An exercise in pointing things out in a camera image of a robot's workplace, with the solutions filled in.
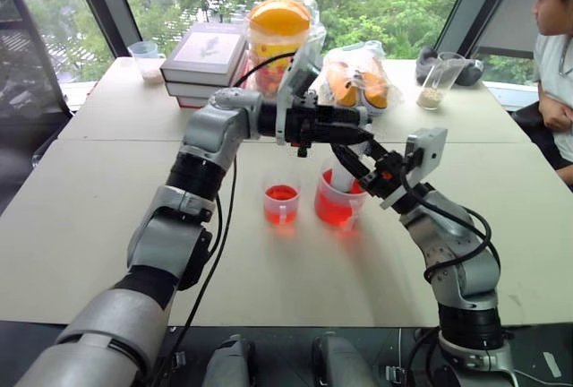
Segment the black chair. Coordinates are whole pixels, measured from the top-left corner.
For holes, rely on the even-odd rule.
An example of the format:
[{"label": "black chair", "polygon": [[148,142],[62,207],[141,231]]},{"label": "black chair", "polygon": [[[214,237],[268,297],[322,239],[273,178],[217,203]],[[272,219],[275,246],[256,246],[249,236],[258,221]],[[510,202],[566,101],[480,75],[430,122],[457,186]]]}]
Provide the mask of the black chair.
[{"label": "black chair", "polygon": [[0,0],[0,214],[71,116],[28,6]]},{"label": "black chair", "polygon": [[524,129],[536,129],[543,126],[543,117],[539,112],[539,101],[532,103],[527,107],[522,107],[511,114],[516,123]]}]

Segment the white table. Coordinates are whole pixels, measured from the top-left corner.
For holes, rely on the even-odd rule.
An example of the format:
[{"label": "white table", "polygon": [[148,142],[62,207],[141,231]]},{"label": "white table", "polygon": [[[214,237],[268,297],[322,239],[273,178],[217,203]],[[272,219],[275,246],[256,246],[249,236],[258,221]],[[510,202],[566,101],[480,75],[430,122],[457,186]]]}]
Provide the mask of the white table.
[{"label": "white table", "polygon": [[[455,88],[440,109],[426,111],[415,104],[420,91],[415,62],[387,60],[385,69],[404,102],[375,118],[374,132],[380,141],[404,142],[421,127],[447,127],[448,142],[528,142],[481,83],[471,89]],[[118,58],[59,138],[181,141],[191,113],[178,107],[164,85],[145,85],[131,58]]]},{"label": "white table", "polygon": [[[130,236],[177,147],[55,142],[0,218],[0,319],[68,323],[119,280]],[[423,258],[394,212],[368,200],[350,234],[317,219],[312,201],[328,156],[325,146],[308,159],[271,144],[241,147],[227,249],[196,324],[436,325]],[[299,218],[279,233],[263,218],[256,189],[265,171],[286,167],[304,174],[303,194]],[[562,290],[573,283],[573,198],[533,145],[448,144],[430,182],[490,221],[502,260],[503,323],[573,321]],[[184,321],[198,289],[177,296],[171,323]]]}]

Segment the black cable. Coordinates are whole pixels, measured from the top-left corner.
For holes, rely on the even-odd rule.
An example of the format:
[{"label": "black cable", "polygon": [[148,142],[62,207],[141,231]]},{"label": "black cable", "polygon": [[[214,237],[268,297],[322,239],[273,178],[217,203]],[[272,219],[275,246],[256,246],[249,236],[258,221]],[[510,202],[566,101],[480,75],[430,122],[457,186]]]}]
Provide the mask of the black cable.
[{"label": "black cable", "polygon": [[433,266],[428,267],[423,273],[423,277],[426,279],[426,281],[430,282],[432,280],[432,274],[435,271],[437,271],[438,269],[448,268],[450,266],[454,266],[456,264],[460,264],[460,263],[465,262],[469,259],[472,259],[472,258],[476,257],[479,253],[481,253],[486,247],[490,248],[490,251],[492,251],[492,256],[495,259],[495,262],[498,264],[498,266],[501,269],[500,257],[498,255],[497,250],[495,249],[495,247],[493,246],[493,244],[491,242],[492,228],[490,227],[490,225],[486,221],[486,219],[484,217],[482,217],[479,213],[462,206],[462,208],[464,210],[466,210],[468,214],[476,217],[482,223],[483,228],[485,230],[485,234],[484,234],[482,231],[478,230],[477,228],[474,227],[474,225],[468,223],[467,221],[464,221],[464,220],[456,217],[455,215],[453,215],[453,214],[451,214],[445,210],[442,210],[442,209],[438,208],[437,206],[425,201],[407,182],[406,174],[407,174],[407,169],[406,169],[406,165],[404,165],[400,169],[400,183],[404,186],[404,189],[406,190],[406,192],[409,195],[411,195],[418,203],[420,203],[422,206],[424,206],[428,210],[436,212],[437,214],[440,214],[441,216],[445,217],[446,219],[450,219],[451,221],[457,223],[458,225],[462,226],[463,228],[466,228],[467,230],[476,234],[478,237],[480,237],[482,239],[482,243],[479,244],[479,246],[477,246],[473,251],[470,251],[467,254],[456,257],[453,260],[449,260],[447,262],[442,262],[442,263],[437,263],[437,264],[434,264]]},{"label": "black cable", "polygon": [[276,62],[277,60],[280,60],[281,58],[287,58],[287,57],[292,57],[296,54],[296,51],[293,51],[292,53],[284,53],[284,54],[279,54],[278,56],[274,56],[271,57],[267,60],[265,60],[262,63],[257,64],[256,66],[253,67],[253,69],[251,69],[249,72],[247,72],[245,75],[243,75],[241,78],[239,78],[237,80],[237,82],[235,82],[235,84],[233,84],[233,87],[239,87],[243,82],[247,81],[247,79],[255,72],[257,72],[259,69],[261,69],[262,67],[265,67],[266,65],[271,64],[272,62]]},{"label": "black cable", "polygon": [[433,381],[433,374],[432,374],[432,356],[433,351],[436,349],[438,345],[438,338],[430,345],[428,348],[428,352],[426,353],[426,363],[425,363],[425,371],[426,377],[428,378],[428,382],[430,383],[430,387],[435,387],[435,382]]},{"label": "black cable", "polygon": [[195,314],[197,313],[197,310],[199,309],[199,304],[201,303],[201,300],[203,299],[203,295],[205,294],[205,291],[207,290],[207,286],[209,285],[211,277],[215,273],[215,269],[218,266],[218,262],[221,260],[221,255],[223,255],[223,250],[225,249],[225,243],[227,241],[227,234],[228,234],[229,226],[231,223],[231,214],[233,213],[233,203],[235,200],[235,185],[236,185],[236,157],[235,157],[235,161],[233,162],[233,184],[231,184],[231,198],[229,200],[229,211],[227,213],[227,222],[225,224],[225,233],[223,234],[223,238],[221,240],[221,245],[218,249],[217,257],[215,258],[215,262],[213,262],[213,265],[211,266],[209,274],[207,275],[207,278],[205,279],[205,282],[203,283],[203,286],[201,287],[201,290],[199,291],[199,294],[197,295],[197,298],[195,299],[195,304],[193,305],[193,308],[192,308],[191,312],[189,313],[189,316],[187,317],[187,321],[185,322],[183,329],[179,333],[179,336],[177,337],[175,344],[169,350],[169,353],[167,354],[166,359],[163,361],[163,363],[159,367],[158,371],[156,372],[155,377],[153,378],[153,381],[151,382],[152,387],[157,387],[159,385],[159,382],[161,380],[161,377],[163,376],[163,373],[166,371],[167,366],[170,365],[170,362],[171,362],[171,359],[173,358],[173,355],[175,354],[175,352],[177,351],[177,349],[179,348],[179,346],[183,342],[185,334],[187,333],[187,331],[189,331],[189,327],[191,326],[192,320],[193,320]]},{"label": "black cable", "polygon": [[440,331],[440,326],[436,326],[436,327],[428,330],[424,335],[422,335],[420,338],[418,338],[418,340],[415,342],[414,346],[410,350],[410,354],[408,355],[408,360],[407,360],[406,368],[405,368],[405,370],[406,370],[406,385],[410,385],[410,382],[407,379],[409,379],[411,376],[410,372],[412,371],[412,364],[414,363],[415,355],[418,354],[418,351],[420,350],[420,347],[422,346],[422,344],[424,344],[433,335],[437,335],[439,331]]},{"label": "black cable", "polygon": [[213,254],[217,251],[218,243],[221,239],[221,232],[223,231],[223,208],[221,208],[221,200],[219,199],[218,194],[216,202],[217,202],[217,217],[218,217],[217,237],[215,238],[215,244],[213,244],[213,247],[209,250],[209,258],[207,259],[208,261],[211,260]]}]

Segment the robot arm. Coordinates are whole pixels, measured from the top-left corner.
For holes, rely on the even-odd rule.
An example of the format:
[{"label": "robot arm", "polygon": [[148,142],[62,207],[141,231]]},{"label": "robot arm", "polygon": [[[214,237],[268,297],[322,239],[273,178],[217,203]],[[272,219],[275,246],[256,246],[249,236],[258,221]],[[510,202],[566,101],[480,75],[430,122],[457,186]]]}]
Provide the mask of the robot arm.
[{"label": "robot arm", "polygon": [[[209,259],[211,234],[202,223],[210,221],[221,182],[245,139],[273,136],[298,147],[300,157],[313,142],[368,141],[377,160],[373,172],[342,145],[333,149],[364,189],[402,214],[426,266],[454,261],[479,245],[474,234],[406,194],[399,180],[403,158],[385,151],[361,129],[367,123],[365,110],[317,105],[316,96],[307,90],[319,66],[309,57],[304,48],[297,53],[277,102],[267,102],[252,90],[224,89],[193,114],[170,175],[129,244],[127,274],[80,312],[21,378],[19,387],[124,387],[150,377],[173,297],[197,283]],[[418,184],[438,165],[436,150],[444,141],[441,133],[419,133],[408,141],[408,179],[425,200],[470,221],[461,207]],[[460,371],[512,372],[497,315],[499,275],[490,253],[482,252],[431,277],[440,310],[440,346]]]},{"label": "robot arm", "polygon": [[[420,248],[426,265],[424,276],[438,302],[440,349],[458,380],[474,372],[501,373],[517,386],[509,344],[498,316],[497,254],[481,251],[483,240],[474,232],[436,212],[445,211],[473,226],[465,208],[431,185],[419,184],[438,166],[446,133],[444,129],[422,129],[410,135],[405,156],[369,141],[376,162],[373,171],[347,147],[332,148],[370,195],[384,199],[382,208],[391,207],[400,214],[400,222]],[[405,180],[410,192],[403,185]]]}]

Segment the orange lid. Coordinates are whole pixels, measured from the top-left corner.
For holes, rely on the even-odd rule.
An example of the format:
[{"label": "orange lid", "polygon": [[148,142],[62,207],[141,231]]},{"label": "orange lid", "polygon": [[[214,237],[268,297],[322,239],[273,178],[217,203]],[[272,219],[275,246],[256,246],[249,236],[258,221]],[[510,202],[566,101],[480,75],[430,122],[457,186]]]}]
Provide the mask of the orange lid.
[{"label": "orange lid", "polygon": [[281,36],[293,36],[311,27],[311,14],[296,0],[265,0],[251,9],[247,17],[251,29]]}]

